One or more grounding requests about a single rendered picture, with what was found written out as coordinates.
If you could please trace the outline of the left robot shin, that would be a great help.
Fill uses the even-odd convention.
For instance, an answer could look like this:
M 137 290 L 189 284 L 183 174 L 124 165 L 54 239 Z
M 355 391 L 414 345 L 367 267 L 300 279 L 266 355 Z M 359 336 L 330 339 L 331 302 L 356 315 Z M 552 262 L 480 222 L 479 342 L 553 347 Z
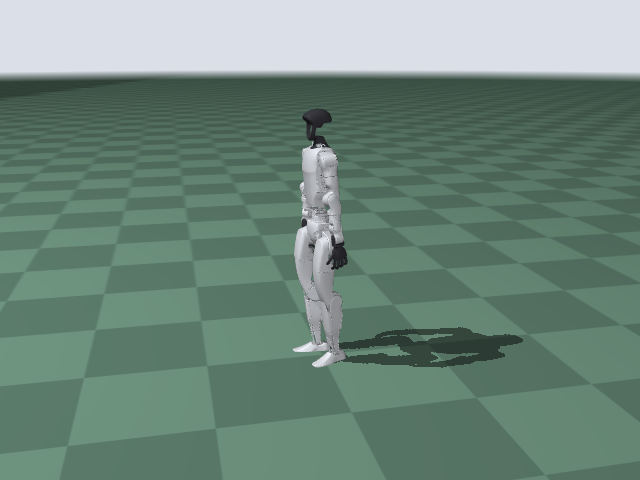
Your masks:
M 339 330 L 342 328 L 343 317 L 341 305 L 342 298 L 339 295 L 332 296 L 328 309 L 326 308 L 325 303 L 321 301 L 323 328 L 326 334 L 329 352 L 332 353 L 332 355 L 338 355 L 339 353 Z M 330 350 L 330 347 L 332 350 Z

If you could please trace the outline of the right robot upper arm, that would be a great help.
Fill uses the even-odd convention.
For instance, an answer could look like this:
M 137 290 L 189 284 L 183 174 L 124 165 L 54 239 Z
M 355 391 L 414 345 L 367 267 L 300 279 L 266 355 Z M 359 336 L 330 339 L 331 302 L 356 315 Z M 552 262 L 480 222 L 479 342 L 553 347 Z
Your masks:
M 306 148 L 304 148 L 304 149 L 302 150 L 302 159 L 303 159 L 303 154 L 304 154 L 305 149 L 306 149 Z M 303 195 L 305 195 L 304 182 L 302 182 L 302 183 L 300 184 L 300 191 L 302 192 L 302 194 L 303 194 Z

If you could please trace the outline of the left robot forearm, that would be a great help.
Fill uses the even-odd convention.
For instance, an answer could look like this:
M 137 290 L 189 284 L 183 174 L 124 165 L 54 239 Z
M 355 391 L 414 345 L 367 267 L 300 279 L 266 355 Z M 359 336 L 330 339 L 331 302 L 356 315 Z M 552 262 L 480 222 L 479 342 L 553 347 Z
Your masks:
M 328 198 L 330 209 L 327 211 L 329 217 L 329 232 L 335 237 L 335 243 L 339 244 L 344 241 L 341 225 L 342 207 L 337 195 L 332 194 Z

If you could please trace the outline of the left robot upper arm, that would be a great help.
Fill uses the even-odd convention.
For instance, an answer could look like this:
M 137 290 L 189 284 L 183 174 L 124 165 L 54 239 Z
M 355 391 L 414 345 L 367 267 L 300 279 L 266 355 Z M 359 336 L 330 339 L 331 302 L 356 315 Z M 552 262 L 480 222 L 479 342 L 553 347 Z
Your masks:
M 328 189 L 328 193 L 323 196 L 322 202 L 326 207 L 330 207 L 328 203 L 330 195 L 335 194 L 340 200 L 336 155 L 329 151 L 319 153 L 319 165 L 323 171 L 325 185 Z

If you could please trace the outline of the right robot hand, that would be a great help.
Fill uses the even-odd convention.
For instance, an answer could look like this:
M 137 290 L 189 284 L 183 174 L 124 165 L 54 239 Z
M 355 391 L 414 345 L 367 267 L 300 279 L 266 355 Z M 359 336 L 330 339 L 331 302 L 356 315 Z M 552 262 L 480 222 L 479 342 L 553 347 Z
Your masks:
M 302 227 L 304 227 L 304 226 L 307 226 L 307 220 L 306 220 L 305 218 L 304 218 L 304 219 L 302 219 Z M 315 245 L 314 245 L 314 244 L 309 244 L 309 246 L 310 246 L 310 247 L 311 247 L 311 245 L 312 245 L 312 247 L 315 249 Z M 314 251 L 313 251 L 313 252 L 314 252 Z

